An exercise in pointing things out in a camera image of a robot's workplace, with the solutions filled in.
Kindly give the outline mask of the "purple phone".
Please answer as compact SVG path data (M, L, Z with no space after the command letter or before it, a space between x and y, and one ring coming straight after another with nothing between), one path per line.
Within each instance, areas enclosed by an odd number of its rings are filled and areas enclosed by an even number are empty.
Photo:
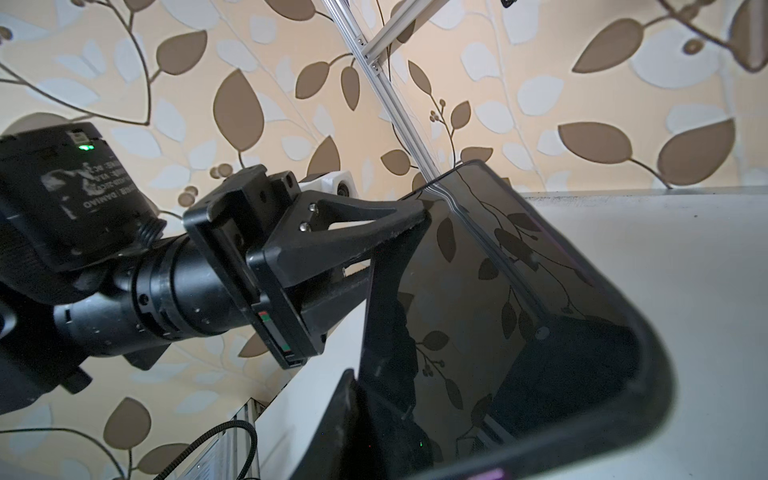
M425 220L378 262L363 341L369 477L506 450L624 389L625 315L505 182L471 163L413 197Z

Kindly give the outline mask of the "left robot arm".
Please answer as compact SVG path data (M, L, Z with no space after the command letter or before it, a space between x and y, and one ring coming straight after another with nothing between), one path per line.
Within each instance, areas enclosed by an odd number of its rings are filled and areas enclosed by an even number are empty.
M283 369L325 348L374 260L428 214L244 168L166 223L91 123L1 139L1 410L84 390L90 357L149 370L175 342L251 326Z

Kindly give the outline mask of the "black phone case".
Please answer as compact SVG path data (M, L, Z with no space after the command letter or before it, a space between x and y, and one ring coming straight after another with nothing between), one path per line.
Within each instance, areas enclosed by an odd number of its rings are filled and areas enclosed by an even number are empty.
M409 194L372 259L361 358L297 479L519 479L635 443L670 408L647 320L487 166Z

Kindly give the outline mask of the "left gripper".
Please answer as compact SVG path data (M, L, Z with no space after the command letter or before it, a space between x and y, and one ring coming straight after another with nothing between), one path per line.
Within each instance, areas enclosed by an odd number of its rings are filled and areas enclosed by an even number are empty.
M346 275L339 266L426 217L418 200L299 194L292 172L248 167L182 217L196 250L283 369L320 354L322 340L312 336L326 334L366 299L371 269ZM305 281L299 307L289 287Z

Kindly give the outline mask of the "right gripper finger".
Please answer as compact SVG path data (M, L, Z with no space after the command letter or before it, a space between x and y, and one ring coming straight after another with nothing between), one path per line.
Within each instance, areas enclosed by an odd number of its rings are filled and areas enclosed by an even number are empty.
M354 371L347 369L291 479L362 479L365 411Z

